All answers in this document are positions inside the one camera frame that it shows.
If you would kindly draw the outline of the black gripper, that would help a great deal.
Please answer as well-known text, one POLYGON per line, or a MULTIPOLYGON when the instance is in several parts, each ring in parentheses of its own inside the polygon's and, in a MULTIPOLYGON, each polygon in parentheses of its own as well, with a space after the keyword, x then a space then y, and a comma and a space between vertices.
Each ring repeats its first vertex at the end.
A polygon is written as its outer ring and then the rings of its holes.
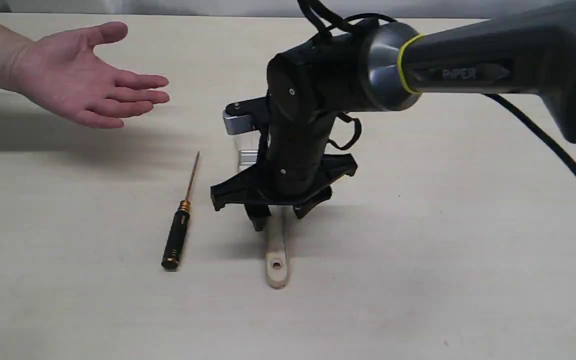
POLYGON ((265 230, 270 205, 293 207, 297 219, 328 201, 331 185, 353 176, 350 154, 327 154, 337 119, 359 95, 357 64, 327 56, 277 54, 266 68, 270 120, 259 141, 256 163, 210 188, 215 210, 243 205, 256 232, 265 230))

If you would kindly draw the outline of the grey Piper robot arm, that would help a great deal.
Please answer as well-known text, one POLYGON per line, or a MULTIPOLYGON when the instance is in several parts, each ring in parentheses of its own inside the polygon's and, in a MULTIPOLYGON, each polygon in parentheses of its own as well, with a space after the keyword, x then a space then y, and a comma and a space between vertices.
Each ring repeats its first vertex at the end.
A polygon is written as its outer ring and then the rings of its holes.
POLYGON ((298 2, 317 30, 276 54, 265 96, 227 105, 229 135, 260 132, 246 170, 210 188, 216 211, 243 205, 256 231, 270 206, 304 218, 357 170, 345 151, 361 136, 350 113, 397 112, 425 93, 482 94, 509 110, 576 176, 576 162, 503 94, 542 99, 562 136, 576 143, 576 0, 431 34, 380 13, 342 17, 319 0, 298 2))

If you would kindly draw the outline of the person's open bare hand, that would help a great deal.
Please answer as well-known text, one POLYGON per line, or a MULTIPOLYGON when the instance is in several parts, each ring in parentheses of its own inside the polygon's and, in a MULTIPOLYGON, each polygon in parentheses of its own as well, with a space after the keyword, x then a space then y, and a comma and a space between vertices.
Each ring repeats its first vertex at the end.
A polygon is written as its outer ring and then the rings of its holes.
POLYGON ((9 71, 16 93, 65 120, 95 129, 124 127, 169 102, 169 80, 106 63, 96 46, 118 43, 128 35, 124 22, 64 30, 32 40, 18 52, 9 71))

